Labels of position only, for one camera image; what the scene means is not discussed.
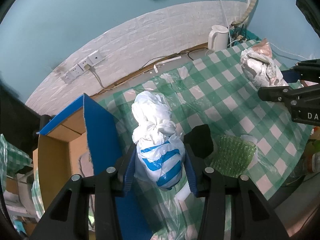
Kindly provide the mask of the patterned white pink bag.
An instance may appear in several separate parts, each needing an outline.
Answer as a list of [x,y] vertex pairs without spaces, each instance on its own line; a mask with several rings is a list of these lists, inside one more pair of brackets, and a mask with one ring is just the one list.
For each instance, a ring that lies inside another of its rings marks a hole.
[[288,86],[272,59],[272,49],[266,38],[241,52],[240,65],[244,75],[257,89]]

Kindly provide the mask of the grey cloth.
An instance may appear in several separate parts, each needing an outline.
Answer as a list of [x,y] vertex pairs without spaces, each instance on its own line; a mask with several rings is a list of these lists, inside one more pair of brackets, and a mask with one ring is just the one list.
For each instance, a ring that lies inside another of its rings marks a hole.
[[92,158],[89,151],[79,157],[79,171],[83,177],[91,177],[94,175]]

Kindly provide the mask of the green bubble wrap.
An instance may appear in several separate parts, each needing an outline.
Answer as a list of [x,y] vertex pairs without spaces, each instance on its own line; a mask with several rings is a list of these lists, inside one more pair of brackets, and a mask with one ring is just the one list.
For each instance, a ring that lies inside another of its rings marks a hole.
[[224,176],[238,178],[257,153],[257,139],[251,135],[222,135],[210,167]]

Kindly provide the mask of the black soft ball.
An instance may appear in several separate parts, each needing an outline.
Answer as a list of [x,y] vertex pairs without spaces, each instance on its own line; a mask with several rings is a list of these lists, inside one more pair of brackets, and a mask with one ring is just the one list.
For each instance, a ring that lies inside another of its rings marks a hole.
[[195,126],[184,135],[183,142],[189,144],[194,155],[201,159],[206,159],[214,151],[210,127],[207,124]]

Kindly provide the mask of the white blue plastic bag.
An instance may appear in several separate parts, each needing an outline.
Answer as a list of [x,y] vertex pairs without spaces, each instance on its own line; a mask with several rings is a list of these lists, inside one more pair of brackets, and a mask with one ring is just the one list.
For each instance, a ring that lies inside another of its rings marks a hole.
[[135,177],[161,190],[172,189],[182,178],[185,147],[165,96],[143,91],[131,110],[138,123],[132,133],[137,151]]

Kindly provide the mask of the light blue foam cylinder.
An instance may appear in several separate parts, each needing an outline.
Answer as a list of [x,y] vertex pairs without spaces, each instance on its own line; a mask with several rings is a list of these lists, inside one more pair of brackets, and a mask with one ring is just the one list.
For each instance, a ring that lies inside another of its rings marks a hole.
[[178,191],[178,193],[175,194],[175,199],[178,202],[184,202],[188,198],[190,193],[191,191],[190,191],[189,183],[186,182],[185,185],[180,189],[180,191]]

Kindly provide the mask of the left green checkered plastic sheet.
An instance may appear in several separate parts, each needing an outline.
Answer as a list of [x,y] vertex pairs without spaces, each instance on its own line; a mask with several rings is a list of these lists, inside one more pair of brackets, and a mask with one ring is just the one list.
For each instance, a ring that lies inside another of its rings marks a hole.
[[31,197],[32,201],[35,207],[36,215],[38,219],[41,219],[43,216],[45,210],[44,210],[44,204],[41,196],[41,190],[40,190],[40,181],[39,181],[39,171],[36,169],[34,174],[34,182],[31,188]]

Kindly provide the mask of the blue-edged cardboard box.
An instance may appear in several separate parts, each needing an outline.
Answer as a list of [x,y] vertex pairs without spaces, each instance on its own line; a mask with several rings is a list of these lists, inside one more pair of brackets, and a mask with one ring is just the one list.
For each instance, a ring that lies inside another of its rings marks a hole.
[[[34,152],[41,196],[46,211],[71,176],[80,174],[79,157],[90,152],[94,175],[115,166],[125,155],[114,117],[87,95],[82,95],[40,130]],[[150,239],[152,231],[130,190],[116,198],[121,239]]]

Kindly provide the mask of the green checkered tablecloth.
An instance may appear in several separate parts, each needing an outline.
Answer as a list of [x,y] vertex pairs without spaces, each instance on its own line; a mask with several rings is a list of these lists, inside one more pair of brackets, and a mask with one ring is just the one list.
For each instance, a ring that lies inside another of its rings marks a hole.
[[[270,199],[297,165],[312,126],[292,122],[282,103],[260,100],[240,66],[241,52],[256,43],[251,40],[212,53],[98,100],[116,119],[123,151],[132,144],[132,132],[138,126],[131,112],[136,96],[145,90],[159,92],[165,96],[176,131],[182,137],[195,126],[208,124],[214,143],[223,134],[256,138],[258,156],[244,173]],[[151,239],[197,238],[204,200],[193,194],[181,202],[175,199],[185,182],[184,171],[181,181],[170,191],[134,181],[134,192],[154,233]]]

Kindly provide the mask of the far left checkered cloth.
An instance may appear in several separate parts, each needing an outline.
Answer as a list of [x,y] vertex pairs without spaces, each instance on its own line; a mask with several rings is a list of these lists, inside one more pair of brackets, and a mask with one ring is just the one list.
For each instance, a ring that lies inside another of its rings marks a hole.
[[19,170],[25,166],[29,166],[32,163],[32,159],[22,150],[19,150],[14,145],[7,142],[3,134],[1,134],[0,145],[1,188],[4,193],[7,184],[7,176],[13,177]]

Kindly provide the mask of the white electric kettle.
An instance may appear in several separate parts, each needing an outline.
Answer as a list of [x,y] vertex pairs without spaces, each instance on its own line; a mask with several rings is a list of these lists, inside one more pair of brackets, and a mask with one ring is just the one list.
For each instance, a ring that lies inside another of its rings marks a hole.
[[208,49],[211,51],[221,51],[227,49],[228,45],[227,27],[222,25],[213,25],[212,30],[208,35]]

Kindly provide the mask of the striped insulated pipe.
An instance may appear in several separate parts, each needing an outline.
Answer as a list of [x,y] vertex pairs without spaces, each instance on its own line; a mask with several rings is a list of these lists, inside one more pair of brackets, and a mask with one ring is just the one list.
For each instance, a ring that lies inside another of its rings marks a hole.
[[253,11],[255,5],[257,3],[257,0],[250,0],[250,3],[246,9],[246,11],[243,13],[243,15],[236,21],[233,21],[231,23],[231,26],[235,27],[238,26],[240,24],[243,24],[245,22],[245,20],[247,20],[251,14],[251,12]]

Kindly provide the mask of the white power strip on floor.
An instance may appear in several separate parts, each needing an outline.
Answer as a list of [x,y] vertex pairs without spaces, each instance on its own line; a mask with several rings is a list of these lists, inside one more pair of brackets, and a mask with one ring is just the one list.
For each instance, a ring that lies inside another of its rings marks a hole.
[[155,71],[155,73],[158,73],[158,67],[168,63],[168,62],[172,62],[172,61],[176,61],[176,60],[179,60],[181,59],[182,57],[181,56],[177,56],[177,57],[173,57],[173,58],[170,58],[170,59],[166,59],[166,60],[163,60],[163,61],[160,61],[160,62],[157,62],[153,65],[153,69]]

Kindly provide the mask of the white wall socket strip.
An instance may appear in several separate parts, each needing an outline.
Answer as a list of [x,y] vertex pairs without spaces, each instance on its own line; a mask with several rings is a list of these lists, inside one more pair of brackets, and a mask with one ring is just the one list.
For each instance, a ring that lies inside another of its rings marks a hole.
[[92,67],[103,61],[105,58],[101,55],[99,50],[95,50],[87,57],[81,59],[71,69],[61,76],[65,84],[73,82],[76,78],[80,77],[84,72],[90,70]]

